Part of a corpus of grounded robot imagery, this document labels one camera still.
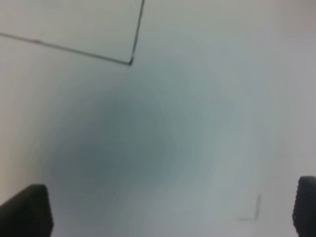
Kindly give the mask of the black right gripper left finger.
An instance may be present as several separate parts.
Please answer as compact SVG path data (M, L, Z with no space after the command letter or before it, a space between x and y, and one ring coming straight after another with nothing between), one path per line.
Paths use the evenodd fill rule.
M32 184L0 206L2 237L49 237L54 227L48 188Z

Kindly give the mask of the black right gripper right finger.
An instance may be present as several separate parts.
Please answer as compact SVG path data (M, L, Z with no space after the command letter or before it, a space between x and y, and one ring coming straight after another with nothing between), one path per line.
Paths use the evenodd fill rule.
M299 237L316 236L316 178L314 176L299 178L292 220Z

